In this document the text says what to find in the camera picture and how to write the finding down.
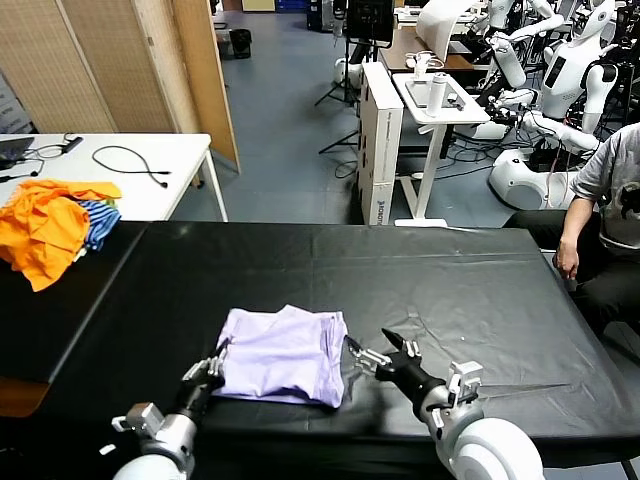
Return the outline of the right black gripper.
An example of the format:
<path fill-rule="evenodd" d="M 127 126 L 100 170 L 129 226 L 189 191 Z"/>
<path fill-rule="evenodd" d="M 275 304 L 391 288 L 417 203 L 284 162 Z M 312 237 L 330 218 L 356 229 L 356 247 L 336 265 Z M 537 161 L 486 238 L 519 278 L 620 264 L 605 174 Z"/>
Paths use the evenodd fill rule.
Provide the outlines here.
<path fill-rule="evenodd" d="M 417 359 L 420 357 L 419 345 L 392 330 L 382 328 L 381 331 L 399 352 L 383 355 L 362 347 L 346 335 L 345 343 L 355 364 L 364 371 L 375 373 L 376 380 L 393 383 L 409 400 L 423 399 L 435 387 L 435 378 L 420 366 Z"/>

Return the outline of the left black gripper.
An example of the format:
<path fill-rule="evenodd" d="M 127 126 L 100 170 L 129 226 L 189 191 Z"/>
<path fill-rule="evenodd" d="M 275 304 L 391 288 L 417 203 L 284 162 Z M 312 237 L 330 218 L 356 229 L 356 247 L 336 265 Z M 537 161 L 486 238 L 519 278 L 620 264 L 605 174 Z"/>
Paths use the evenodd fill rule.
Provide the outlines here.
<path fill-rule="evenodd" d="M 182 376 L 181 384 L 172 405 L 172 413 L 184 415 L 190 420 L 202 420 L 214 390 L 223 386 L 224 361 L 231 344 L 225 338 L 206 359 L 195 362 Z"/>

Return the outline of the person's right hand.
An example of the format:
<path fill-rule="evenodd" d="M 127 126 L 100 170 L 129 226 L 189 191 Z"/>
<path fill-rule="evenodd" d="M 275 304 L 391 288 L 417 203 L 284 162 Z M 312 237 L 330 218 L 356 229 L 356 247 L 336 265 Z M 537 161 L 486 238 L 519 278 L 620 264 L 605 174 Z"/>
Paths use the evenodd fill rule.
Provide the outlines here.
<path fill-rule="evenodd" d="M 579 268 L 579 254 L 575 238 L 562 237 L 554 256 L 554 266 L 565 280 L 575 280 Z"/>

